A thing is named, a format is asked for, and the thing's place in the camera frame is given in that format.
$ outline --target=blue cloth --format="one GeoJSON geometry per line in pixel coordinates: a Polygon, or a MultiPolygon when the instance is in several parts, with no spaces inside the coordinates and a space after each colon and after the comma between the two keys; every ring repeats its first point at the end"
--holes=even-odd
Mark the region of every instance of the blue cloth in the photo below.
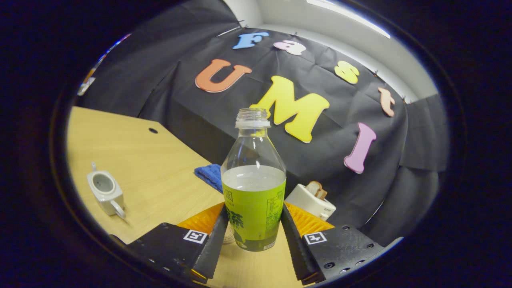
{"type": "Polygon", "coordinates": [[[221,167],[219,165],[211,164],[205,167],[195,168],[194,174],[213,188],[217,189],[221,194],[223,194],[221,167]]]}

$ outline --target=clear plastic bottle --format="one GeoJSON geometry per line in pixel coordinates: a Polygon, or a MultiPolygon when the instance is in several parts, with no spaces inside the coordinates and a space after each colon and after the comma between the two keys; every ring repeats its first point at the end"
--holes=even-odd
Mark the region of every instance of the clear plastic bottle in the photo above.
{"type": "Polygon", "coordinates": [[[237,245],[263,251],[275,244],[286,168],[267,135],[265,109],[240,109],[238,138],[221,166],[224,199],[237,245]]]}

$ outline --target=yellow letter m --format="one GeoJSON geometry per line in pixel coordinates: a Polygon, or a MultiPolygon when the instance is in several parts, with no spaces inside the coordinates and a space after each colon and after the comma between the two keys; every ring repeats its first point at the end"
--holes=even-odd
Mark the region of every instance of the yellow letter m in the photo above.
{"type": "Polygon", "coordinates": [[[304,143],[311,142],[311,131],[322,111],[329,108],[329,102],[315,93],[310,93],[295,100],[292,81],[281,76],[272,76],[271,79],[273,84],[270,89],[258,104],[250,107],[266,109],[267,118],[269,118],[269,109],[275,103],[274,123],[276,125],[297,114],[292,122],[285,124],[285,130],[304,143]]]}

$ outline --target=pink letter i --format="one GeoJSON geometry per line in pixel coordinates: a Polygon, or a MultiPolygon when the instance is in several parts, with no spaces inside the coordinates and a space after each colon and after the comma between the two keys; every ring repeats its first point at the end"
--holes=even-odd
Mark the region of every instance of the pink letter i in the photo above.
{"type": "Polygon", "coordinates": [[[375,132],[365,124],[359,122],[357,125],[359,126],[359,135],[355,142],[354,149],[349,156],[345,157],[343,162],[347,168],[357,174],[361,174],[365,169],[365,166],[363,166],[362,163],[365,161],[366,155],[368,154],[370,144],[373,140],[377,139],[377,135],[375,135],[375,132]]]}

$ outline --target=white wall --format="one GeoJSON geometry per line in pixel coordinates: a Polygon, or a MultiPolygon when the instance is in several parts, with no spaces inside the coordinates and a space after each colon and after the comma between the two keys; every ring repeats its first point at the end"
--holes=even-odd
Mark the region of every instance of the white wall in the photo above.
{"type": "Polygon", "coordinates": [[[406,95],[407,103],[409,103],[409,101],[411,100],[415,101],[419,99],[419,97],[413,92],[413,90],[411,90],[411,88],[409,88],[409,86],[404,81],[402,81],[400,77],[398,77],[393,71],[388,69],[384,64],[368,56],[367,54],[361,52],[359,49],[347,45],[339,40],[327,37],[322,34],[311,32],[305,29],[299,29],[294,27],[263,24],[258,26],[258,28],[284,32],[288,34],[294,34],[295,32],[297,32],[297,35],[299,37],[316,41],[336,51],[339,51],[358,61],[371,71],[378,70],[377,74],[379,75],[379,77],[382,78],[382,80],[384,80],[387,84],[389,84],[396,91],[396,93],[398,93],[400,96],[406,95]]]}
{"type": "Polygon", "coordinates": [[[256,0],[224,0],[237,20],[244,20],[240,25],[244,27],[256,27],[263,23],[260,5],[256,0]]]}
{"type": "Polygon", "coordinates": [[[242,26],[298,33],[354,58],[393,89],[416,101],[437,93],[421,63],[400,42],[306,0],[224,0],[242,26]]]}

